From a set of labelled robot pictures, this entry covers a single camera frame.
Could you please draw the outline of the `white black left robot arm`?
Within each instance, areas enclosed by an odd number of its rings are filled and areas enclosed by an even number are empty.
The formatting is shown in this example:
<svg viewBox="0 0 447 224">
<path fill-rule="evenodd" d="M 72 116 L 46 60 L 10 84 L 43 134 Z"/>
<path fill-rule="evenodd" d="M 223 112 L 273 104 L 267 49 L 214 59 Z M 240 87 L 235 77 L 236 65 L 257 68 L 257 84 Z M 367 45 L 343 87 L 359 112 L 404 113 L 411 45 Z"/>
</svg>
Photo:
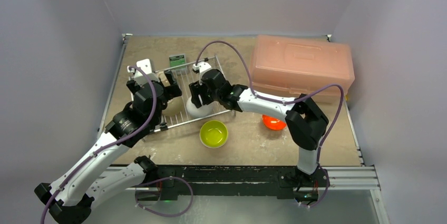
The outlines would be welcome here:
<svg viewBox="0 0 447 224">
<path fill-rule="evenodd" d="M 34 192 L 45 204 L 44 223 L 50 214 L 57 223 L 83 223 L 99 205 L 125 189 L 157 181 L 158 167 L 147 156 L 137 157 L 120 171 L 99 176 L 162 122 L 162 111 L 182 91 L 170 70 L 165 79 L 141 67 L 134 67 L 127 87 L 133 101 L 127 103 L 106 125 L 93 147 L 63 176 L 52 183 L 39 184 Z"/>
</svg>

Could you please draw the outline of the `yellow green bowl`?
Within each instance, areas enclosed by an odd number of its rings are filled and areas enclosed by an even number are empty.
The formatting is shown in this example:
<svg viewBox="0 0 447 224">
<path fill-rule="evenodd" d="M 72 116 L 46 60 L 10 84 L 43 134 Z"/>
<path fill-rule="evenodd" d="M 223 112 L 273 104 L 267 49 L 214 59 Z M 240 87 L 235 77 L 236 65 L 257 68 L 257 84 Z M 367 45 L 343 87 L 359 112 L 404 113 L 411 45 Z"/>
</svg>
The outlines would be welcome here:
<svg viewBox="0 0 447 224">
<path fill-rule="evenodd" d="M 208 148 L 219 148 L 228 140 L 229 132 L 226 125 L 218 120 L 205 122 L 199 132 L 201 143 Z"/>
</svg>

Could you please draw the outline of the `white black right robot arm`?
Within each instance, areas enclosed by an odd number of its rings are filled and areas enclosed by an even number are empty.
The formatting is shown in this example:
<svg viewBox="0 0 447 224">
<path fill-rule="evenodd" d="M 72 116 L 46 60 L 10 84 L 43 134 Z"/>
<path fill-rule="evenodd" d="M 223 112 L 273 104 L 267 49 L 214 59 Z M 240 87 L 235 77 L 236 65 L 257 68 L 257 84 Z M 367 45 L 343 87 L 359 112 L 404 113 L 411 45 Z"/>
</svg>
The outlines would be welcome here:
<svg viewBox="0 0 447 224">
<path fill-rule="evenodd" d="M 297 99 L 261 98 L 246 85 L 230 84 L 218 69 L 210 69 L 200 80 L 190 83 L 189 90 L 196 108 L 217 102 L 227 110 L 258 113 L 286 123 L 298 146 L 297 181 L 307 186 L 316 180 L 318 145 L 329 120 L 311 98 L 303 94 Z"/>
</svg>

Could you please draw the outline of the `white orange bowl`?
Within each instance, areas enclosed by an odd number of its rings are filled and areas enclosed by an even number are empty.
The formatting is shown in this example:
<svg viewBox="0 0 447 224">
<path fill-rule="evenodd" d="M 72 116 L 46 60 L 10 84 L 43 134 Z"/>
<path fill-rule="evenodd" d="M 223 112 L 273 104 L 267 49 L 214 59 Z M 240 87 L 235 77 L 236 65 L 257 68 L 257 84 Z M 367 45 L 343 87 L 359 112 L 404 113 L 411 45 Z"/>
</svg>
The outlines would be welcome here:
<svg viewBox="0 0 447 224">
<path fill-rule="evenodd" d="M 186 112 L 188 113 L 189 116 L 191 116 L 194 119 L 201 118 L 204 116 L 208 116 L 213 112 L 213 105 L 208 104 L 208 105 L 203 105 L 200 108 L 197 108 L 193 104 L 191 97 L 189 97 L 186 102 Z"/>
</svg>

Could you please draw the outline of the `cream white bowl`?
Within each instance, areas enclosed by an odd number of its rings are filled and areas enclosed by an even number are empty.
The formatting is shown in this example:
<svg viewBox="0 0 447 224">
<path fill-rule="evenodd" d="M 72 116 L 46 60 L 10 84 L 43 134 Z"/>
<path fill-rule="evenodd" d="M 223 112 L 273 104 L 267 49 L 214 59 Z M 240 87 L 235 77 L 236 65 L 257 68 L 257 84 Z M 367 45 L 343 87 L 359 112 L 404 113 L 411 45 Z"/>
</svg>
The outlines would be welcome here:
<svg viewBox="0 0 447 224">
<path fill-rule="evenodd" d="M 182 97 L 176 97 L 168 101 L 167 107 L 162 111 L 164 116 L 175 116 L 183 110 Z"/>
</svg>

